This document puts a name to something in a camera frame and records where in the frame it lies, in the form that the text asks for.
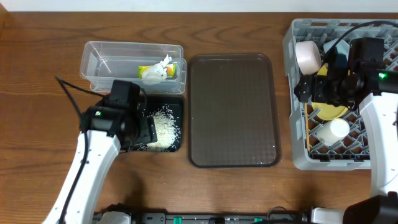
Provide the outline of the yellow plate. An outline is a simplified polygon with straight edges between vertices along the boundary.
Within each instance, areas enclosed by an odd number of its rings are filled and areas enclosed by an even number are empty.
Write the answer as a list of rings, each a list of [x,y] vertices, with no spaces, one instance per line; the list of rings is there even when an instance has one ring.
[[[335,107],[326,103],[311,102],[311,106],[314,111],[318,110],[317,116],[324,121],[340,118],[348,111],[345,106]]]

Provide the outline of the rice food scraps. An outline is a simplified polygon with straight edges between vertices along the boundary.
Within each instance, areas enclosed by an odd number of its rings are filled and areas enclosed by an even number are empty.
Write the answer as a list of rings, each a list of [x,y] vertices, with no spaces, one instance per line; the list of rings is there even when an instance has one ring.
[[[147,111],[154,119],[157,140],[139,146],[138,151],[175,152],[181,143],[181,107],[176,104],[153,105]]]

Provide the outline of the pink bowl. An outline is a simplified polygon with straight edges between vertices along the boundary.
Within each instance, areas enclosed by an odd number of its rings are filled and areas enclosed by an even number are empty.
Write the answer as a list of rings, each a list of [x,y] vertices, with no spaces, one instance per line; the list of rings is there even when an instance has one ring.
[[[303,75],[317,73],[322,67],[320,52],[314,41],[297,42],[295,56]]]

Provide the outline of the pale green cup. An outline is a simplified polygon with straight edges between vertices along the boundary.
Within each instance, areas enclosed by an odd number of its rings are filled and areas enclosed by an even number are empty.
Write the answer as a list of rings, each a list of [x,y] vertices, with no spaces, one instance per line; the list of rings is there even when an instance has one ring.
[[[329,147],[343,140],[349,134],[349,131],[348,122],[341,118],[336,118],[318,128],[316,135],[320,142]]]

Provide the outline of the white tissue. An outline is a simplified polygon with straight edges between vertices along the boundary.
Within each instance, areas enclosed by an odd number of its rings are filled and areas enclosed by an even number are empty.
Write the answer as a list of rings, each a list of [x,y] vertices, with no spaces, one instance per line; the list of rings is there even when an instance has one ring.
[[[167,78],[167,65],[171,61],[172,57],[166,55],[162,61],[145,70],[142,74],[143,84],[154,85],[165,80]]]

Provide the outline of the light blue bowl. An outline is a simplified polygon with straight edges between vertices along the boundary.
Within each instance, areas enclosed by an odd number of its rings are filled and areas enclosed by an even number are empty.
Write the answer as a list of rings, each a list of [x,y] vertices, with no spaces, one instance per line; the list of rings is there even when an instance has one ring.
[[[331,47],[333,46],[333,44],[337,41],[338,39],[333,39],[327,43],[325,43],[323,45],[323,49],[325,52],[327,52],[328,50],[331,49]],[[345,41],[345,40],[341,40],[338,42],[338,44],[335,46],[335,48],[337,49],[337,52],[339,54],[343,54],[346,56],[346,58],[348,58],[349,56],[349,44]]]

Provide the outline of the wooden chopstick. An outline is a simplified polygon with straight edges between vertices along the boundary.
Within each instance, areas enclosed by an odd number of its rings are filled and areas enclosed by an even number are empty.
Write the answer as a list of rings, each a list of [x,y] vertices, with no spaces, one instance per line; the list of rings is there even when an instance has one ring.
[[[307,151],[310,152],[310,135],[309,135],[309,125],[308,125],[308,108],[307,103],[304,103],[304,112],[305,112],[305,134],[306,134],[306,146]]]

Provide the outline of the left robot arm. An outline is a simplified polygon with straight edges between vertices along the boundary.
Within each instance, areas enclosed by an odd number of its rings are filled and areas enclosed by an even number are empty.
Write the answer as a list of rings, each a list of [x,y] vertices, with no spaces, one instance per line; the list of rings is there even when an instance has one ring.
[[[105,103],[79,114],[75,156],[45,223],[91,223],[99,194],[115,158],[157,140],[146,105]]]

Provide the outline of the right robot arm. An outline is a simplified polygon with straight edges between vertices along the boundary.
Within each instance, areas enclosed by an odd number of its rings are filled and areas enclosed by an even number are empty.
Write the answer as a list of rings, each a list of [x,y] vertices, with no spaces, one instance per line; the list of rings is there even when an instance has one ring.
[[[335,79],[299,76],[292,94],[333,106],[354,106],[364,120],[371,160],[371,196],[344,210],[314,208],[311,223],[397,223],[397,72],[363,65]]]

